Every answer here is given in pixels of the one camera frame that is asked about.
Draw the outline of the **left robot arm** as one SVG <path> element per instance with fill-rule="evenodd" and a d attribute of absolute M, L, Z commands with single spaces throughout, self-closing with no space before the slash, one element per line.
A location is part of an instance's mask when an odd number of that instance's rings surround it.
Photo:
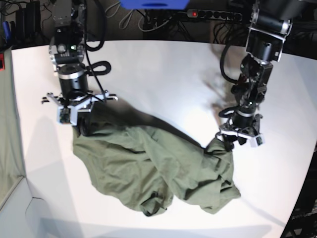
<path fill-rule="evenodd" d="M 224 61 L 232 39 L 220 57 L 220 71 L 224 79 L 232 83 L 231 93 L 236 105 L 219 112 L 227 121 L 219 127 L 217 136 L 222 138 L 226 151 L 232 151 L 234 142 L 240 145 L 250 142 L 258 147 L 264 143 L 260 133 L 262 115 L 257 109 L 264 101 L 267 83 L 273 70 L 273 61 L 280 61 L 283 46 L 291 33 L 293 18 L 308 4 L 306 0 L 257 0 L 251 12 L 246 39 L 247 55 L 243 58 L 237 80 L 228 77 Z"/>

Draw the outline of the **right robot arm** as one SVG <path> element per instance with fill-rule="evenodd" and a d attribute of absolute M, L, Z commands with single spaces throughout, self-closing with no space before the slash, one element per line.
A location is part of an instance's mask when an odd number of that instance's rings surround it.
<path fill-rule="evenodd" d="M 97 79 L 111 71 L 108 61 L 88 62 L 88 52 L 101 49 L 104 39 L 98 46 L 87 45 L 87 2 L 85 0 L 57 0 L 53 5 L 55 21 L 54 36 L 49 44 L 49 55 L 58 76 L 61 93 L 55 96 L 48 93 L 42 103 L 52 102 L 57 107 L 57 122 L 70 125 L 83 135 L 90 134 L 91 112 L 96 102 L 106 103 L 117 96 L 100 88 L 93 94 L 88 86 L 88 77 Z"/>

